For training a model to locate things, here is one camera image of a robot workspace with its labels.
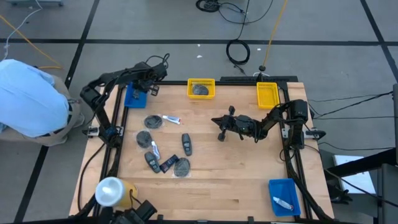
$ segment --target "blue tray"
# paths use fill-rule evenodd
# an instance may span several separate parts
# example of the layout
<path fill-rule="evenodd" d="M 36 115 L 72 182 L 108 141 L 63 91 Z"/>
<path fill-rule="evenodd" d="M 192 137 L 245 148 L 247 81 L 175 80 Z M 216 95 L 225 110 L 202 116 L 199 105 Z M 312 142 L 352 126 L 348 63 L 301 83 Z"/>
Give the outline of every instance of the blue tray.
<path fill-rule="evenodd" d="M 297 199 L 296 188 L 293 179 L 275 179 L 269 180 L 269 194 L 271 196 L 272 209 L 277 217 L 286 217 L 300 215 L 300 205 Z M 293 205 L 293 211 L 290 211 L 278 205 L 273 197 L 280 198 Z"/>
<path fill-rule="evenodd" d="M 126 97 L 124 99 L 124 105 L 127 106 L 128 108 L 145 108 L 147 105 L 147 94 L 140 92 L 138 99 L 134 99 L 132 97 L 132 93 L 134 93 L 134 88 L 132 87 L 132 84 L 128 84 L 127 86 L 127 91 L 126 91 Z"/>

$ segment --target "wooden table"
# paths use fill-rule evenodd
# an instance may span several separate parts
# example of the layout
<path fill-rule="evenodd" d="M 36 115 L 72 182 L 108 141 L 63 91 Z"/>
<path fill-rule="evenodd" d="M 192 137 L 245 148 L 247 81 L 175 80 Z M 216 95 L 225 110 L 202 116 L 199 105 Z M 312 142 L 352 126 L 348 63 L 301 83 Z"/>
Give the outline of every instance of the wooden table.
<path fill-rule="evenodd" d="M 290 100 L 307 100 L 303 83 L 288 83 Z M 123 142 L 118 177 L 133 182 L 138 188 L 138 199 L 150 201 L 163 214 L 165 220 L 247 220 L 289 221 L 291 217 L 275 217 L 269 197 L 270 179 L 287 178 L 284 162 L 279 159 L 282 149 L 279 125 L 275 125 L 268 137 L 257 144 L 253 138 L 239 139 L 236 133 L 226 133 L 225 142 L 219 142 L 219 128 L 210 119 L 228 114 L 228 107 L 236 108 L 235 115 L 245 114 L 261 120 L 267 110 L 257 107 L 255 86 L 216 86 L 212 100 L 191 100 L 186 96 L 185 85 L 161 85 L 158 96 L 148 96 L 145 109 L 130 109 Z M 106 102 L 109 117 L 113 113 L 116 88 Z M 119 121 L 123 112 L 119 110 Z M 190 177 L 173 178 L 172 169 L 166 174 L 155 174 L 144 160 L 135 134 L 144 129 L 143 120 L 152 114 L 168 114 L 182 119 L 181 125 L 165 121 L 164 126 L 151 131 L 161 160 L 173 154 L 185 157 L 181 135 L 189 133 L 193 144 Z M 309 118 L 307 125 L 312 127 Z M 306 140 L 317 148 L 316 141 Z M 102 145 L 98 138 L 89 139 L 82 167 Z M 83 178 L 82 203 L 93 195 L 100 178 L 104 150 L 88 166 Z M 320 155 L 313 149 L 301 151 L 307 189 L 326 214 L 333 217 Z M 77 189 L 70 214 L 77 213 Z M 302 217 L 304 207 L 297 189 Z"/>

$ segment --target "yellow cable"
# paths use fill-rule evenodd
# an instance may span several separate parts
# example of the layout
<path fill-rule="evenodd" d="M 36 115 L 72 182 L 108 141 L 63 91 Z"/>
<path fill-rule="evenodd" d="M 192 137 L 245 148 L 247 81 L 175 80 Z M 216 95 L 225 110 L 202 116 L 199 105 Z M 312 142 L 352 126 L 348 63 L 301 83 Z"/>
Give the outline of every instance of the yellow cable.
<path fill-rule="evenodd" d="M 271 33 L 271 38 L 270 38 L 269 41 L 268 41 L 268 47 L 267 47 L 266 57 L 265 57 L 265 59 L 264 59 L 264 62 L 262 63 L 263 66 L 266 66 L 266 63 L 267 63 L 267 60 L 268 60 L 269 49 L 271 48 L 271 43 L 272 43 L 272 40 L 273 40 L 274 35 L 275 35 L 275 33 L 276 33 L 276 29 L 277 29 L 277 27 L 278 27 L 278 25 L 279 25 L 280 18 L 282 17 L 282 14 L 283 14 L 284 11 L 285 11 L 286 4 L 287 4 L 287 0 L 285 0 L 284 5 L 282 6 L 282 9 L 280 10 L 280 13 L 279 13 L 279 16 L 278 16 L 278 20 L 276 20 L 276 23 L 275 23 L 275 26 L 274 26 L 274 30 L 272 30 L 272 33 Z"/>
<path fill-rule="evenodd" d="M 58 63 L 55 59 L 53 59 L 52 57 L 48 56 L 46 53 L 44 53 L 43 51 L 41 51 L 38 47 L 36 47 L 27 37 L 25 37 L 24 34 L 22 34 L 21 32 L 19 32 L 19 30 L 16 30 L 16 28 L 7 21 L 6 18 L 4 18 L 2 15 L 0 15 L 0 19 L 2 19 L 9 27 L 13 28 L 22 38 L 24 38 L 26 40 L 26 42 L 30 43 L 30 45 L 36 49 L 37 51 L 39 51 L 42 55 L 46 56 L 50 61 L 56 63 L 58 66 L 44 66 L 41 68 L 57 68 L 57 69 L 63 69 L 62 65 L 60 63 Z"/>

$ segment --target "yellow basket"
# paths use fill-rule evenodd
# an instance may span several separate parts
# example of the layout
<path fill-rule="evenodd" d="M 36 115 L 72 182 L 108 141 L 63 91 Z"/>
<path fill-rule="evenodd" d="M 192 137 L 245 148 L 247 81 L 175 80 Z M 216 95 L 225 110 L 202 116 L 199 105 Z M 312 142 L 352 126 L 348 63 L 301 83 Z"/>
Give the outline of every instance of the yellow basket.
<path fill-rule="evenodd" d="M 276 83 L 257 82 L 257 103 L 260 109 L 272 109 L 279 104 Z"/>
<path fill-rule="evenodd" d="M 193 86 L 204 85 L 209 90 L 209 95 L 194 95 Z M 189 78 L 187 86 L 187 95 L 191 99 L 213 99 L 216 95 L 216 81 L 213 78 Z"/>

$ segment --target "person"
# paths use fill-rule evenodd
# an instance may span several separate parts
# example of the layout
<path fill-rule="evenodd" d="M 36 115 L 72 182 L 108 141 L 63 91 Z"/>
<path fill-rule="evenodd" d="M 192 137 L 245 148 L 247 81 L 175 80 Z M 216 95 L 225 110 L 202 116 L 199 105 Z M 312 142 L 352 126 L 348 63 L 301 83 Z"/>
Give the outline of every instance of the person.
<path fill-rule="evenodd" d="M 0 140 L 54 146 L 83 123 L 61 78 L 17 60 L 0 62 Z"/>

